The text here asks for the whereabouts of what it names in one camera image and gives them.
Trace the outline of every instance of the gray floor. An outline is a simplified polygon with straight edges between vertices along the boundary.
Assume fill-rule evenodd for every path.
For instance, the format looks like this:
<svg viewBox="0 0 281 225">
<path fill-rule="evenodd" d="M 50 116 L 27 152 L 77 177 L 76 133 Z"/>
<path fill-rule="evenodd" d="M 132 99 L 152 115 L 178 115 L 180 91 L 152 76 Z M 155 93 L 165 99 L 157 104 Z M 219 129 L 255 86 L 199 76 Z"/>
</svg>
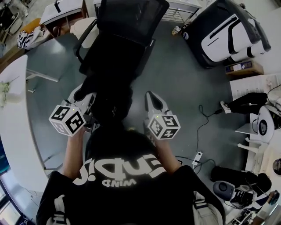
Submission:
<svg viewBox="0 0 281 225">
<path fill-rule="evenodd" d="M 133 103 L 124 124 L 143 132 L 142 121 L 146 117 L 144 94 L 146 91 L 153 91 L 167 102 L 181 124 L 181 130 L 170 141 L 174 154 L 194 158 L 196 130 L 206 122 L 205 117 L 199 113 L 198 106 L 202 104 L 205 113 L 212 114 L 219 108 L 220 100 L 232 100 L 231 88 L 223 66 L 203 69 L 185 41 L 180 36 L 171 35 L 175 25 L 172 22 L 160 22 L 157 27 L 154 34 L 156 43 L 151 56 L 142 75 L 132 85 Z M 55 106 L 66 99 L 85 79 L 85 76 L 79 73 L 80 63 L 72 51 L 76 42 L 74 35 L 66 34 L 43 43 L 27 54 L 29 69 L 60 79 L 55 83 L 34 78 L 27 85 L 29 89 L 36 88 L 34 93 L 28 92 L 27 102 L 35 140 L 42 158 L 44 160 L 55 152 L 61 153 L 48 162 L 47 167 L 55 167 L 62 163 L 67 142 L 67 137 L 57 133 L 48 118 Z M 239 114 L 210 117 L 209 124 L 199 133 L 199 150 L 203 151 L 201 161 L 213 159 L 219 166 L 241 170 L 244 151 L 238 148 L 237 144 L 244 140 L 245 135 L 234 130 L 245 121 L 245 116 Z M 182 161 L 191 165 L 189 160 Z M 212 183 L 209 175 L 212 168 L 212 162 L 208 162 L 199 173 L 199 177 L 210 189 Z"/>
</svg>

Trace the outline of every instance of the black t-shirt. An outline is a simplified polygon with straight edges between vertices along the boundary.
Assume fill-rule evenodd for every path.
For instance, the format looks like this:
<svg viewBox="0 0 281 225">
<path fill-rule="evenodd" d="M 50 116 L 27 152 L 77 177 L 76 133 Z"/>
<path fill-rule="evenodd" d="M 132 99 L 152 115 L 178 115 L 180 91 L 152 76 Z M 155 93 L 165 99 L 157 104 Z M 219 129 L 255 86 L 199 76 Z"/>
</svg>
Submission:
<svg viewBox="0 0 281 225">
<path fill-rule="evenodd" d="M 51 174 L 36 222 L 46 224 L 56 211 L 54 199 L 65 195 L 65 215 L 72 225 L 192 225 L 196 186 L 213 195 L 188 166 L 167 174 L 144 135 L 99 128 L 87 143 L 80 177 L 72 181 L 58 172 Z M 215 196 L 209 200 L 219 202 Z"/>
</svg>

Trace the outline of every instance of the paper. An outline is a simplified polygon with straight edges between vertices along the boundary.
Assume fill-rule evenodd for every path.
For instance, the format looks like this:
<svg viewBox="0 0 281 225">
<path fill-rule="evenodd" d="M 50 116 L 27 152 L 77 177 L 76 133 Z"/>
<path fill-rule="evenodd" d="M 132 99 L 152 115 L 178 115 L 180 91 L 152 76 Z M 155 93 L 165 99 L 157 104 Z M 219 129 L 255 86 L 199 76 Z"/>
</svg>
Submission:
<svg viewBox="0 0 281 225">
<path fill-rule="evenodd" d="M 241 70 L 241 69 L 242 69 L 241 64 L 238 64 L 238 65 L 234 65 L 234 66 L 233 66 L 233 70 L 234 70 L 234 71 Z"/>
</svg>

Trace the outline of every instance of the sneaker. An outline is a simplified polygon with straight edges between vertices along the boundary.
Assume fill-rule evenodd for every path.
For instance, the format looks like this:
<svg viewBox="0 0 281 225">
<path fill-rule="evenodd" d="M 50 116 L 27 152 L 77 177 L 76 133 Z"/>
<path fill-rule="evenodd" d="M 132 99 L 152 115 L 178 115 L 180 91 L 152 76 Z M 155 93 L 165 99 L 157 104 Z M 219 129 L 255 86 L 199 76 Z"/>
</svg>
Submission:
<svg viewBox="0 0 281 225">
<path fill-rule="evenodd" d="M 224 101 L 220 101 L 220 105 L 224 109 L 225 114 L 231 113 L 231 109 Z"/>
<path fill-rule="evenodd" d="M 135 127 L 129 127 L 129 128 L 128 128 L 128 131 L 135 131 L 135 130 L 136 130 Z"/>
</svg>

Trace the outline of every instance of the box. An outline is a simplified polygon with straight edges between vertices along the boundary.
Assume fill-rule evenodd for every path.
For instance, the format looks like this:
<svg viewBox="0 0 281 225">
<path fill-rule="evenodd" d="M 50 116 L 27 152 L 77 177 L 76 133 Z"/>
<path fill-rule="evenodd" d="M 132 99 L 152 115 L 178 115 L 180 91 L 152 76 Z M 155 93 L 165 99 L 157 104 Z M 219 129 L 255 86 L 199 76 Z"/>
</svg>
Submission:
<svg viewBox="0 0 281 225">
<path fill-rule="evenodd" d="M 247 60 L 245 62 L 238 62 L 225 67 L 227 75 L 261 75 L 264 74 L 263 66 L 254 60 Z"/>
<path fill-rule="evenodd" d="M 58 133 L 71 137 L 86 123 L 79 108 L 65 105 L 57 105 L 49 121 Z"/>
<path fill-rule="evenodd" d="M 158 140 L 172 139 L 180 130 L 180 123 L 175 115 L 154 114 L 148 128 Z"/>
</svg>

